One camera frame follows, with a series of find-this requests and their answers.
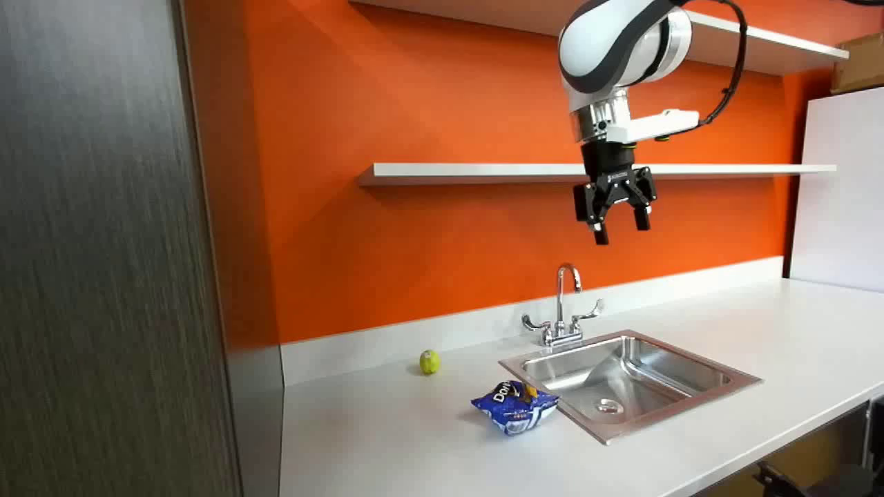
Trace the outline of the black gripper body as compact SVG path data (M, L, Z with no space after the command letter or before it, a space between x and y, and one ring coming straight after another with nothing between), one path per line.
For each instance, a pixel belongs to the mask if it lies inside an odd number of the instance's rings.
M590 220L614 204L647 198L654 202L654 177L650 166L636 166L633 144L588 142L579 147L588 182L575 186L575 216Z

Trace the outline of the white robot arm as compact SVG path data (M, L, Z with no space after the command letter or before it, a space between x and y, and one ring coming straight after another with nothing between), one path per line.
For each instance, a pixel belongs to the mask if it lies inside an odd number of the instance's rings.
M693 130L695 110L631 115L626 90L672 74L690 49L690 17L675 0L588 0L557 35L557 70L570 97L588 182L575 187L575 216L600 246L606 216L626 202L650 227L654 180L636 168L636 144Z

